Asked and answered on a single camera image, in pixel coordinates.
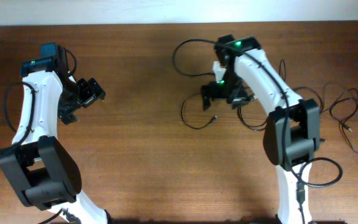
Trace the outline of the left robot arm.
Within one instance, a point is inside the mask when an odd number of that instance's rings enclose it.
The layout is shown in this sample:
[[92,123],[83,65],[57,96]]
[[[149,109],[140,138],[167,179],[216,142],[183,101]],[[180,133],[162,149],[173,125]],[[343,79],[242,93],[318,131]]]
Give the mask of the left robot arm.
[[24,99],[10,147],[0,150],[0,168],[26,207],[48,210],[68,223],[112,223],[82,189],[80,170],[57,136],[57,123],[74,123],[74,112],[103,100],[105,91],[91,78],[77,80],[68,66],[72,53],[54,42],[40,58],[22,64]]

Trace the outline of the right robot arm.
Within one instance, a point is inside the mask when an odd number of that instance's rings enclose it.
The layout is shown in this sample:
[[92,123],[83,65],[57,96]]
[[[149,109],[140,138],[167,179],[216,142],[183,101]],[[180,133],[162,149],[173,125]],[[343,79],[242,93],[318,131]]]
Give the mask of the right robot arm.
[[319,106],[293,91],[271,66],[255,37],[236,40],[225,35],[213,42],[215,81],[202,86],[203,109],[225,100],[234,109],[259,100],[267,119],[263,148],[275,166],[280,204],[279,223],[310,223],[310,165],[320,145]]

